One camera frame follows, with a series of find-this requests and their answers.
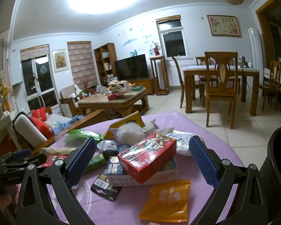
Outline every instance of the radiator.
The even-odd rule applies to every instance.
[[[187,66],[189,66],[189,65],[181,65],[181,66],[179,66],[180,73],[181,73],[183,81],[184,81],[183,69],[185,67],[187,67]],[[167,67],[167,76],[168,76],[168,79],[169,79],[169,85],[170,86],[180,86],[179,76],[178,76],[178,72],[177,72],[176,66],[169,66],[169,67]],[[199,76],[198,75],[195,75],[195,80],[199,80]]]

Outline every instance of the purple tablecloth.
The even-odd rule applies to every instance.
[[[148,121],[151,118],[156,119],[155,124],[157,125],[157,129],[175,126],[176,130],[199,134],[204,139],[206,146],[210,149],[213,149],[221,159],[227,158],[234,165],[243,166],[243,163],[230,146],[228,146],[214,134],[196,125],[180,113],[171,111],[162,113],[160,115],[150,115],[142,117],[142,119],[145,121]],[[86,127],[84,129],[103,134],[107,130],[108,126],[115,121],[116,120],[102,122]],[[52,146],[60,146],[62,145],[62,141],[63,139],[60,139]],[[208,200],[210,194],[213,191],[213,187],[206,183],[192,157],[185,157],[176,154],[175,160],[179,169],[178,179],[191,180],[188,200],[187,223],[190,224]],[[90,190],[91,185],[98,177],[98,175],[103,172],[103,170],[104,167],[83,175],[78,189],[74,191],[77,200],[80,202],[81,206],[92,219],[92,221],[96,225],[147,225],[148,221],[140,220],[138,218],[138,214],[149,198],[149,190],[152,185],[123,187],[117,200],[115,202],[110,202],[97,196]],[[51,187],[48,188],[53,205],[57,211],[57,214],[59,215],[59,218],[62,221],[67,222],[65,215],[63,214],[57,202],[53,189]],[[226,203],[226,206],[218,221],[221,221],[226,217],[231,206],[235,191],[236,187],[233,187],[228,202]]]

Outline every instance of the red cushion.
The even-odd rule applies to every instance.
[[[51,130],[52,128],[48,124],[42,122],[41,120],[38,120],[35,117],[30,117],[30,120],[47,139],[51,138],[54,135]]]
[[[32,110],[31,112],[32,112],[32,116],[35,117],[36,119],[41,120],[43,122],[47,120],[45,107],[41,107],[40,109],[37,110]]]

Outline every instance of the framed painting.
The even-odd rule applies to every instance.
[[[207,15],[212,36],[240,37],[240,30],[235,16]]]
[[[66,49],[53,51],[52,54],[53,54],[54,71],[56,73],[69,69],[69,62],[68,62]]]

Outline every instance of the dining table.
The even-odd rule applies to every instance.
[[[215,65],[209,65],[209,74],[217,75],[217,71],[214,69]],[[235,71],[235,66],[230,66],[230,72]],[[241,77],[241,95],[240,101],[246,102],[247,94],[247,77],[253,78],[252,88],[252,100],[250,107],[250,115],[256,116],[258,91],[259,91],[259,70],[255,68],[238,67],[238,76]],[[206,76],[206,65],[190,65],[183,68],[184,85],[185,85],[185,101],[186,101],[186,113],[192,113],[192,100],[195,100],[195,76]]]

